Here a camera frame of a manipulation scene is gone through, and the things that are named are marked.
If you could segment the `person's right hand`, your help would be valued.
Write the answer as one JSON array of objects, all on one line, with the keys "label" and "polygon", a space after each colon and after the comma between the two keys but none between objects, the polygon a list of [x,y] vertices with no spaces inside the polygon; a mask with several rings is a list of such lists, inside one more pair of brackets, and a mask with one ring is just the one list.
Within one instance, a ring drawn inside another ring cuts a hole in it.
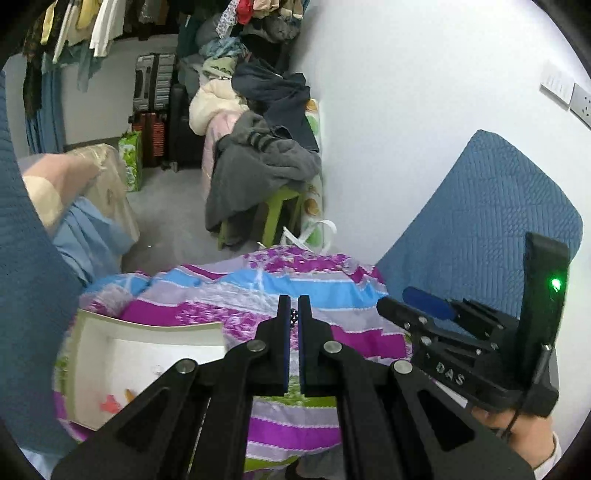
[{"label": "person's right hand", "polygon": [[[488,412],[474,406],[472,415],[491,429],[506,430],[515,412]],[[537,479],[543,479],[562,457],[559,439],[554,433],[552,417],[520,414],[510,428],[509,446],[532,468]]]}]

